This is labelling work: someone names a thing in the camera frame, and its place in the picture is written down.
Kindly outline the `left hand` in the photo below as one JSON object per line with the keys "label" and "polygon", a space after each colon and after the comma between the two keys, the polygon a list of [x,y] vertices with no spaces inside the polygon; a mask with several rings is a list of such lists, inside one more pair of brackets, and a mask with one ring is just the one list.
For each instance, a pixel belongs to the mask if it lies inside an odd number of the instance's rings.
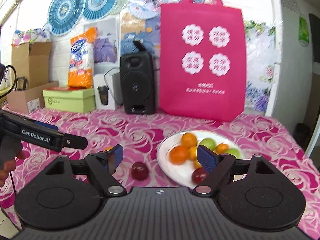
{"label": "left hand", "polygon": [[3,169],[0,170],[0,187],[4,186],[5,181],[9,177],[9,173],[16,169],[16,159],[23,160],[25,158],[26,158],[26,156],[25,156],[24,152],[21,151],[16,155],[16,157],[14,157],[13,159],[6,161],[4,163]]}

